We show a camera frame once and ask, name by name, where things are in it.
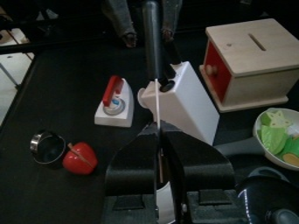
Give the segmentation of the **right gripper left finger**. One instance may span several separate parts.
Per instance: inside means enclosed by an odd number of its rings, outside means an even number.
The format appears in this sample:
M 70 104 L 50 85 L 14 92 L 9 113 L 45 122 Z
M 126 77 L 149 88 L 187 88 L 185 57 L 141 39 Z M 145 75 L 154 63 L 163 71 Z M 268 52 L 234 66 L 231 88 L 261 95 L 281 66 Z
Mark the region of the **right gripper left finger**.
M 114 210 L 145 209 L 155 201 L 158 127 L 149 124 L 107 167 L 106 196 Z

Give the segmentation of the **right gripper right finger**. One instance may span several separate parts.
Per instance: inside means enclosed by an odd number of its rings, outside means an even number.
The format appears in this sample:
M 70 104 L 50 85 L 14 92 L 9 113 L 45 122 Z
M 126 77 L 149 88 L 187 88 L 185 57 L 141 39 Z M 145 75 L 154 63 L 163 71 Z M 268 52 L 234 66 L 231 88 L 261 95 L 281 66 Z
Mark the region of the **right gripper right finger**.
M 235 178 L 229 159 L 198 138 L 162 122 L 178 224 L 233 224 Z

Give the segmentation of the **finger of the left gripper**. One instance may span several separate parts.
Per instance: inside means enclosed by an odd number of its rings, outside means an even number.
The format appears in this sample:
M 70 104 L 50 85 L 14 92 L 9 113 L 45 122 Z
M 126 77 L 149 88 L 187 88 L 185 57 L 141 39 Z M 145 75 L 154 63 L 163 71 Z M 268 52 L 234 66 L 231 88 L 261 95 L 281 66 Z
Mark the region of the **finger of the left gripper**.
M 127 5 L 127 0 L 105 0 L 103 13 L 110 19 L 117 35 L 123 39 L 126 46 L 137 46 L 137 30 Z
M 163 40 L 173 41 L 183 0 L 163 0 Z

